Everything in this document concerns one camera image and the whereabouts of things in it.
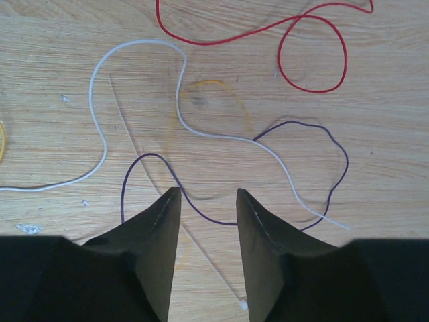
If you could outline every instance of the cable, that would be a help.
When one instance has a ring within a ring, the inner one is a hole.
[[[0,132],[1,132],[1,150],[0,150],[0,162],[1,162],[6,151],[6,131],[1,121],[0,121]]]
[[[178,115],[179,121],[180,123],[191,133],[196,134],[198,136],[202,136],[204,138],[217,138],[217,139],[228,139],[228,140],[237,140],[237,141],[244,141],[244,142],[249,142],[252,144],[255,144],[256,146],[259,146],[260,148],[263,148],[265,151],[269,152],[279,163],[280,166],[282,167],[283,171],[285,172],[286,176],[288,177],[288,180],[290,182],[290,186],[292,188],[292,192],[294,193],[296,199],[298,200],[298,202],[301,204],[301,206],[303,206],[303,208],[305,208],[307,211],[311,212],[313,215],[320,217],[320,218],[325,218],[327,221],[334,223],[335,225],[338,225],[339,227],[345,228],[345,229],[349,229],[348,227],[341,225],[340,223],[337,223],[336,221],[333,221],[332,219],[321,215],[317,212],[315,212],[314,210],[312,210],[310,207],[308,207],[300,198],[300,196],[298,195],[295,186],[294,186],[294,182],[292,180],[292,177],[290,176],[288,169],[286,168],[286,165],[282,162],[282,160],[280,159],[280,157],[270,148],[268,148],[267,146],[264,146],[263,144],[257,142],[257,141],[253,141],[250,140],[248,138],[241,138],[239,136],[224,136],[224,135],[220,135],[220,134],[210,134],[210,133],[204,133],[201,131],[198,131],[196,129],[193,129],[192,127],[190,127],[188,124],[186,124],[186,122],[183,120],[181,111],[180,111],[180,86],[182,84],[182,80],[183,80],[183,76],[186,70],[186,66],[188,64],[188,59],[186,57],[185,52],[183,51],[183,49],[181,49],[180,47],[178,47],[177,45],[171,43],[171,42],[167,42],[165,40],[156,40],[156,39],[140,39],[140,40],[134,40],[131,42],[125,42],[122,44],[119,44],[117,46],[115,46],[114,48],[110,49],[98,62],[98,64],[95,66],[93,74],[91,76],[90,79],[90,84],[89,84],[89,93],[88,93],[88,97],[89,97],[89,106],[90,106],[90,112],[91,115],[93,117],[94,120],[94,124],[98,130],[98,132],[100,133],[101,139],[103,141],[103,146],[104,146],[104,152],[103,152],[103,156],[100,159],[99,163],[87,174],[85,174],[84,176],[81,176],[79,178],[76,178],[74,180],[69,180],[66,182],[61,182],[61,183],[56,183],[56,184],[49,184],[47,186],[39,186],[39,187],[33,187],[33,188],[19,188],[19,187],[10,187],[10,186],[2,186],[0,187],[0,191],[21,191],[21,192],[34,192],[34,191],[44,191],[44,190],[48,190],[48,189],[53,189],[53,188],[57,188],[60,186],[66,186],[66,185],[70,185],[70,184],[74,184],[77,182],[80,182],[86,178],[88,178],[90,175],[92,175],[94,172],[96,172],[100,167],[101,164],[103,164],[106,155],[107,155],[107,142],[106,139],[104,137],[103,132],[101,131],[101,128],[99,126],[99,123],[97,121],[97,117],[95,115],[95,111],[94,111],[94,105],[93,105],[93,88],[94,88],[94,82],[95,82],[95,77],[97,76],[98,71],[100,70],[101,66],[104,64],[104,62],[106,61],[106,59],[108,57],[110,57],[112,54],[114,54],[116,51],[128,47],[128,46],[134,46],[134,45],[138,45],[138,44],[160,44],[160,45],[165,45],[168,46],[172,49],[174,49],[175,51],[177,51],[178,53],[180,53],[183,57],[183,66],[182,66],[182,70],[180,71],[179,77],[178,77],[178,83],[176,86],[176,113]]]
[[[341,151],[343,152],[344,156],[345,156],[345,160],[346,160],[346,166],[345,169],[341,175],[341,177],[339,178],[339,180],[336,182],[336,184],[331,188],[329,194],[328,194],[328,200],[326,202],[326,208],[325,211],[322,215],[321,218],[319,218],[319,220],[316,223],[313,223],[311,225],[309,225],[308,227],[305,227],[303,229],[301,229],[302,231],[305,231],[311,227],[314,227],[315,225],[317,225],[318,223],[320,223],[323,219],[326,219],[326,214],[328,213],[329,210],[329,205],[330,205],[330,200],[332,197],[332,194],[334,193],[335,189],[337,188],[337,186],[343,181],[343,178],[345,177],[347,170],[349,169],[349,157],[347,156],[347,152],[346,150],[335,140],[335,138],[333,137],[333,135],[329,132],[329,130],[321,125],[317,125],[317,124],[307,124],[307,123],[302,123],[299,121],[285,121],[283,123],[277,124],[276,126],[271,127],[270,129],[267,129],[266,131],[262,132],[261,134],[259,134],[257,137],[255,137],[253,140],[258,140],[259,138],[262,138],[263,136],[267,135],[269,132],[287,125],[287,124],[298,124],[298,125],[302,125],[302,126],[306,126],[306,127],[315,127],[318,129],[323,129],[329,136],[329,138],[336,144],[336,146],[338,146]],[[125,190],[127,188],[127,181],[129,178],[129,175],[131,174],[131,171],[133,170],[134,166],[143,158],[146,158],[148,156],[155,156],[156,158],[159,158],[166,166],[167,169],[170,171],[171,175],[173,176],[173,179],[176,181],[177,185],[179,186],[180,190],[182,191],[185,199],[188,201],[189,205],[204,219],[212,222],[212,223],[216,223],[218,225],[225,225],[225,226],[236,226],[236,223],[227,223],[224,221],[217,221],[215,219],[212,219],[210,217],[208,217],[207,215],[205,215],[202,211],[200,211],[200,209],[198,209],[194,203],[190,200],[188,194],[186,193],[185,188],[183,187],[183,184],[180,182],[179,178],[177,177],[176,173],[174,172],[173,168],[171,167],[171,165],[168,163],[168,161],[163,157],[160,156],[159,154],[156,153],[145,153],[142,154],[141,156],[139,156],[137,159],[135,159],[135,161],[131,164],[131,166],[129,167],[127,173],[125,174],[125,178],[123,180],[123,184],[122,184],[122,191],[121,191],[121,222],[123,223],[125,221],[125,211],[124,211],[124,203],[125,203]]]
[[[369,0],[369,4],[371,6],[370,10],[367,9],[363,9],[357,5],[351,5],[349,3],[341,3],[341,2],[329,2],[329,3],[323,3],[321,5],[317,5],[307,11],[305,11],[302,15],[295,15],[293,17],[289,17],[289,18],[285,18],[283,20],[277,21],[275,23],[272,23],[271,25],[268,25],[266,27],[263,28],[259,28],[256,30],[251,30],[250,32],[245,32],[243,34],[237,35],[237,36],[233,36],[224,40],[216,40],[213,42],[196,42],[194,40],[189,40],[186,38],[183,38],[181,36],[178,36],[174,33],[172,33],[170,30],[168,30],[165,26],[164,23],[162,22],[161,19],[161,12],[160,12],[160,0],[155,0],[155,9],[156,9],[156,19],[158,22],[158,25],[161,27],[161,29],[168,34],[169,36],[180,40],[182,42],[186,42],[187,44],[192,44],[192,45],[196,45],[196,46],[215,46],[215,45],[220,45],[220,44],[226,44],[227,42],[232,42],[234,40],[240,39],[240,38],[244,38],[253,34],[258,34],[259,32],[263,32],[265,30],[271,29],[277,25],[280,25],[282,23],[285,23],[287,21],[293,21],[291,23],[291,25],[287,28],[287,30],[285,31],[283,37],[280,40],[280,44],[278,47],[278,52],[277,52],[277,62],[278,62],[278,68],[280,71],[280,74],[282,74],[283,78],[285,79],[286,82],[288,82],[291,86],[295,87],[296,89],[300,89],[301,91],[304,92],[309,92],[309,93],[328,93],[331,91],[334,91],[335,89],[339,88],[341,86],[341,84],[344,82],[344,79],[346,77],[346,73],[347,73],[347,64],[348,64],[348,55],[347,55],[347,47],[346,47],[346,43],[344,41],[343,35],[341,35],[340,31],[338,30],[338,28],[335,26],[335,24],[333,24],[331,21],[323,18],[323,17],[319,17],[317,15],[309,15],[309,13],[323,8],[323,7],[330,7],[330,6],[342,6],[342,7],[349,7],[352,9],[356,9],[358,11],[361,11],[363,13],[368,13],[371,14],[374,12],[374,4],[373,4],[373,0]],[[294,28],[294,26],[301,20],[301,19],[316,19],[319,21],[322,21],[324,23],[326,23],[329,27],[331,27],[334,32],[336,33],[336,35],[338,36],[341,46],[343,47],[343,54],[344,54],[344,66],[343,66],[343,74],[341,75],[340,81],[333,87],[329,88],[329,89],[322,89],[322,90],[314,90],[314,89],[305,89],[304,87],[301,87],[297,84],[295,84],[294,82],[292,82],[285,74],[284,70],[283,70],[283,66],[282,66],[282,48],[283,48],[283,44],[284,41],[286,40],[286,37],[289,35],[289,33],[291,32],[291,30]]]
[[[93,117],[93,121],[95,124],[95,127],[98,131],[98,133],[100,134],[101,137],[101,141],[103,142],[103,155],[101,156],[101,159],[99,161],[99,163],[88,173],[84,174],[83,176],[80,176],[76,179],[73,180],[69,180],[69,181],[64,181],[64,182],[59,182],[59,183],[54,183],[54,184],[47,184],[47,185],[42,185],[42,186],[34,186],[34,187],[18,187],[18,186],[0,186],[0,191],[19,191],[19,192],[27,192],[27,193],[34,193],[37,191],[44,191],[44,190],[50,190],[50,189],[54,189],[54,188],[59,188],[61,186],[68,186],[74,183],[78,183],[84,179],[89,178],[90,176],[92,176],[103,164],[103,162],[106,159],[107,156],[107,141],[106,138],[103,134],[103,131],[100,128],[99,122],[97,120],[97,117],[95,115],[95,110],[94,110],[94,100],[93,100],[93,90],[94,90],[94,82],[95,82],[95,77],[97,76],[97,73],[99,72],[101,66],[104,64],[104,62],[106,61],[106,59],[108,57],[110,57],[114,52],[116,52],[119,49],[122,49],[124,47],[128,47],[128,46],[132,46],[132,45],[136,45],[136,44],[161,44],[161,45],[166,45],[169,46],[177,51],[179,51],[182,55],[185,55],[185,53],[183,52],[182,49],[180,49],[179,47],[177,47],[176,45],[164,41],[164,40],[156,40],[156,39],[142,39],[142,40],[135,40],[133,42],[125,42],[123,44],[120,44],[112,49],[110,49],[101,59],[100,61],[97,63],[97,65],[95,66],[94,70],[93,70],[93,74],[91,75],[90,78],[90,82],[89,82],[89,92],[88,92],[88,99],[89,99],[89,109],[91,112],[91,116]]]
[[[172,49],[174,49],[175,51],[177,51],[178,53],[180,53],[183,57],[183,65],[182,65],[182,69],[180,71],[179,77],[178,77],[178,82],[177,82],[177,86],[176,86],[176,113],[178,115],[179,121],[180,123],[191,133],[196,134],[198,136],[202,136],[204,138],[216,138],[216,139],[227,139],[227,140],[237,140],[237,141],[243,141],[243,142],[249,142],[252,144],[255,144],[256,146],[259,146],[260,148],[263,148],[265,151],[269,152],[279,163],[280,166],[282,167],[283,171],[285,172],[286,176],[288,177],[288,180],[290,182],[290,186],[292,188],[292,192],[294,193],[296,199],[298,200],[298,202],[301,204],[301,206],[303,206],[303,208],[305,208],[307,211],[311,212],[313,215],[320,217],[320,218],[325,218],[327,221],[338,225],[339,227],[345,228],[345,229],[350,229],[347,226],[344,226],[340,223],[337,223],[336,221],[333,221],[332,219],[319,214],[317,212],[315,212],[314,210],[312,210],[310,207],[308,207],[300,198],[300,196],[298,195],[298,192],[295,189],[294,186],[294,181],[292,180],[292,177],[290,176],[288,169],[286,168],[286,165],[282,162],[282,159],[280,159],[280,157],[270,148],[268,148],[267,146],[264,146],[263,144],[257,142],[257,141],[253,141],[251,139],[248,138],[241,138],[239,136],[224,136],[221,134],[210,134],[210,133],[204,133],[201,131],[198,131],[196,129],[193,129],[192,127],[190,127],[188,124],[186,124],[186,122],[183,120],[182,117],[182,113],[180,111],[180,87],[182,85],[182,81],[183,81],[183,76],[186,70],[186,66],[188,64],[188,58],[185,54],[185,52],[183,51],[183,49],[181,49],[180,47],[177,47],[175,44],[164,41],[164,40],[154,40],[154,39],[141,39],[141,40],[134,40],[131,42],[125,42],[123,44],[120,44],[118,46],[115,46],[114,48],[110,49],[99,61],[99,63],[97,64],[97,66],[94,69],[93,72],[93,76],[91,77],[91,82],[90,82],[90,106],[92,106],[92,90],[93,90],[93,83],[94,83],[94,79],[95,76],[97,75],[97,72],[99,71],[100,67],[103,65],[103,63],[106,61],[106,59],[108,57],[110,57],[113,53],[115,53],[116,51],[128,47],[128,46],[133,46],[133,45],[138,45],[138,44],[162,44],[165,46],[168,46]]]

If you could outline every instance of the white wire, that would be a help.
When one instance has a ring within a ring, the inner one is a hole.
[[[101,66],[105,63],[106,59],[108,57],[110,57],[113,53],[115,53],[116,51],[128,47],[128,46],[133,46],[133,45],[140,45],[140,44],[159,44],[159,45],[165,45],[168,46],[172,49],[174,49],[175,51],[179,52],[182,56],[183,56],[183,66],[182,66],[182,70],[180,71],[179,77],[178,77],[178,83],[176,86],[176,112],[179,118],[180,123],[191,133],[196,134],[198,136],[202,136],[204,138],[216,138],[216,139],[228,139],[228,140],[237,140],[237,141],[244,141],[244,142],[249,142],[252,144],[255,144],[256,146],[259,146],[260,148],[263,148],[265,151],[269,152],[280,164],[280,166],[282,167],[284,173],[286,174],[286,176],[288,177],[292,192],[294,193],[296,200],[298,200],[298,202],[301,204],[301,206],[303,206],[303,208],[305,208],[307,211],[311,212],[313,215],[320,217],[320,218],[324,218],[325,220],[338,225],[339,227],[345,228],[345,229],[350,229],[349,227],[342,225],[340,223],[337,223],[336,221],[332,220],[331,218],[328,218],[326,216],[323,216],[322,214],[319,214],[317,212],[315,212],[314,210],[312,210],[310,207],[308,207],[300,198],[300,196],[298,195],[298,192],[295,189],[295,185],[294,185],[294,181],[292,180],[292,177],[290,176],[290,173],[288,171],[288,169],[286,168],[286,165],[282,162],[282,159],[280,159],[280,157],[270,148],[268,148],[267,146],[264,146],[263,144],[257,142],[257,141],[253,141],[250,140],[248,138],[241,138],[239,136],[225,136],[225,135],[221,135],[221,134],[210,134],[210,133],[204,133],[201,131],[198,131],[196,129],[193,129],[192,127],[190,127],[188,124],[186,124],[186,122],[183,120],[182,117],[182,113],[180,112],[180,87],[182,86],[182,81],[183,81],[183,77],[184,77],[184,73],[186,70],[186,66],[188,64],[188,59],[186,57],[185,52],[183,51],[183,49],[181,49],[180,47],[178,47],[177,45],[171,43],[171,42],[167,42],[165,40],[157,40],[157,39],[140,39],[140,40],[134,40],[131,42],[125,42],[123,44],[119,44],[118,46],[110,49],[99,61],[99,63],[95,66],[93,74],[91,76],[90,82],[89,82],[89,92],[88,92],[88,98],[89,98],[89,108],[90,108],[90,112],[91,115],[93,117],[93,121],[95,124],[95,127],[97,129],[97,131],[99,132],[100,136],[101,136],[101,140],[103,141],[103,147],[104,147],[104,152],[103,152],[103,156],[101,157],[99,163],[88,173],[86,173],[83,176],[80,176],[79,178],[76,178],[74,180],[69,180],[69,181],[65,181],[65,182],[60,182],[60,183],[56,183],[56,184],[49,184],[46,186],[39,186],[39,187],[29,187],[29,188],[19,188],[19,187],[14,187],[14,186],[2,186],[0,187],[0,191],[20,191],[20,192],[36,192],[36,191],[44,191],[44,190],[48,190],[48,189],[53,189],[53,188],[58,188],[61,186],[68,186],[70,184],[74,184],[77,182],[80,182],[88,177],[90,177],[92,174],[94,174],[103,164],[103,162],[106,159],[106,155],[107,155],[107,142],[106,142],[106,138],[103,134],[103,131],[101,131],[100,125],[97,121],[97,117],[95,115],[95,111],[94,111],[94,102],[93,102],[93,89],[94,89],[94,82],[95,82],[95,77],[97,76],[97,73],[99,72],[99,69],[101,68]]]

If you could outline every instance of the wooden floor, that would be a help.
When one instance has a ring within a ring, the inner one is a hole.
[[[162,15],[181,36],[217,40],[319,3],[162,0]],[[368,7],[366,1],[358,4]],[[357,237],[428,236],[427,1],[375,0],[373,15],[320,10],[344,34],[349,51],[346,81],[328,94],[303,93],[274,77],[286,25],[226,45],[197,47],[165,35],[154,7],[153,0],[0,2],[0,120],[7,131],[1,185],[48,184],[88,172],[103,152],[88,108],[95,64],[121,42],[160,38],[188,55],[185,89],[196,81],[226,82],[249,114],[222,86],[202,85],[182,100],[191,126],[252,138],[276,120],[296,119],[327,126],[345,147],[349,173],[334,194],[329,216],[352,229],[322,222],[310,235],[335,245]],[[282,62],[297,84],[323,89],[338,81],[343,55],[327,25],[302,21],[286,40]],[[236,189],[243,187],[296,227],[313,222],[268,153],[245,142],[200,138],[178,123],[174,90],[181,66],[180,55],[163,46],[134,46],[110,58],[95,85],[95,109],[109,146],[106,162],[76,185],[41,193],[0,192],[0,234],[23,235],[17,225],[39,225],[41,235],[61,234],[82,243],[118,225],[122,180],[136,158],[133,145],[139,154],[165,156],[210,217],[233,222]],[[304,200],[323,211],[345,165],[327,135],[289,125],[261,141],[283,158]],[[161,162],[148,159],[145,166],[159,191],[175,185]],[[143,167],[136,167],[126,215],[157,197]],[[184,227],[235,295],[181,229],[170,321],[248,320],[235,298],[245,297],[237,229],[209,223],[183,205]]]

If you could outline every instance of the red wire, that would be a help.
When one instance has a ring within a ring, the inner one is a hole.
[[[363,13],[373,13],[374,12],[374,3],[373,0],[369,0],[369,4],[371,6],[370,10],[368,9],[363,9],[361,7],[358,7],[357,5],[351,5],[349,3],[341,3],[341,2],[329,2],[329,3],[323,3],[321,5],[317,5],[309,10],[307,10],[306,12],[304,12],[302,15],[295,15],[293,17],[289,17],[289,18],[285,18],[283,20],[277,21],[271,25],[268,25],[266,27],[262,27],[256,30],[251,30],[250,32],[245,32],[244,34],[240,34],[237,36],[233,36],[224,40],[216,40],[213,42],[195,42],[194,40],[189,40],[183,37],[180,37],[176,34],[173,34],[170,30],[168,30],[164,24],[162,23],[162,19],[161,19],[161,13],[160,13],[160,0],[155,0],[155,6],[156,6],[156,19],[158,21],[158,24],[160,25],[161,29],[168,34],[169,36],[176,38],[177,40],[181,40],[183,42],[186,42],[188,44],[192,44],[192,45],[197,45],[197,46],[214,46],[214,45],[220,45],[220,44],[226,44],[227,42],[232,42],[234,40],[240,39],[240,38],[244,38],[253,34],[258,34],[259,32],[263,32],[265,30],[271,29],[272,27],[275,27],[277,25],[280,25],[282,23],[285,23],[287,21],[292,21],[291,25],[287,28],[286,32],[284,33],[283,37],[280,40],[280,44],[279,44],[279,48],[277,51],[277,62],[278,62],[278,67],[279,67],[279,71],[280,74],[282,74],[283,78],[285,79],[286,82],[288,82],[289,84],[291,84],[293,87],[295,87],[296,89],[300,89],[301,91],[304,92],[309,92],[309,93],[327,93],[327,92],[331,92],[334,91],[335,89],[339,88],[341,86],[341,84],[344,82],[344,79],[346,77],[346,73],[347,73],[347,47],[346,47],[346,43],[344,41],[343,35],[341,35],[340,31],[338,30],[338,28],[335,26],[335,24],[333,24],[332,22],[330,22],[329,20],[323,18],[323,17],[319,17],[317,15],[309,15],[309,13],[313,12],[314,10],[320,9],[322,7],[330,7],[330,6],[342,6],[342,7],[349,7],[352,9],[356,9],[358,11],[361,11]],[[331,27],[334,32],[336,33],[336,35],[338,36],[341,46],[343,47],[343,53],[344,53],[344,67],[343,67],[343,75],[340,78],[340,81],[334,86],[331,87],[329,89],[322,89],[322,90],[315,90],[315,89],[305,89],[304,87],[301,87],[297,84],[295,84],[294,82],[292,82],[285,74],[284,70],[283,70],[283,66],[282,66],[282,48],[283,48],[283,44],[284,41],[286,40],[286,37],[288,36],[288,34],[291,32],[291,30],[294,28],[294,26],[301,20],[304,18],[308,18],[308,19],[317,19],[320,21],[323,21],[324,23],[326,23],[329,27]]]

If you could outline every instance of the wooden surface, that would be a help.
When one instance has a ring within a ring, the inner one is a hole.
[[[217,40],[319,3],[163,0],[162,15],[167,27],[181,36]],[[325,95],[303,93],[273,77],[285,25],[203,48],[167,37],[156,23],[152,0],[0,2],[0,120],[8,136],[0,184],[48,184],[88,172],[103,149],[87,99],[95,64],[121,42],[161,38],[186,51],[185,86],[224,81],[251,118],[249,133],[234,96],[220,86],[204,85],[182,101],[190,125],[251,138],[275,120],[297,119],[327,126],[346,148],[349,173],[334,194],[329,215],[352,230],[322,222],[310,235],[336,245],[356,237],[427,237],[428,4],[379,0],[373,15],[344,8],[319,14],[340,28],[349,50],[344,85]],[[286,41],[282,61],[299,85],[320,89],[338,81],[342,59],[340,44],[327,26],[303,21]],[[43,235],[62,234],[82,243],[118,225],[121,183],[136,157],[127,130],[139,153],[168,158],[196,204],[215,219],[235,220],[235,192],[243,187],[296,227],[313,222],[270,155],[246,143],[196,137],[175,121],[174,89],[181,65],[180,55],[162,46],[135,46],[109,59],[95,85],[96,112],[109,145],[103,167],[90,179],[61,189],[1,192],[0,233],[23,235],[16,225],[36,224],[43,227]],[[262,142],[285,160],[301,196],[322,211],[344,166],[338,148],[320,130],[297,125]],[[160,191],[175,185],[162,163],[147,160],[145,165]],[[127,216],[157,197],[143,168],[136,167],[127,189]],[[244,297],[237,229],[209,223],[183,205],[187,230],[233,292]],[[182,229],[177,261],[171,321],[248,319]]]

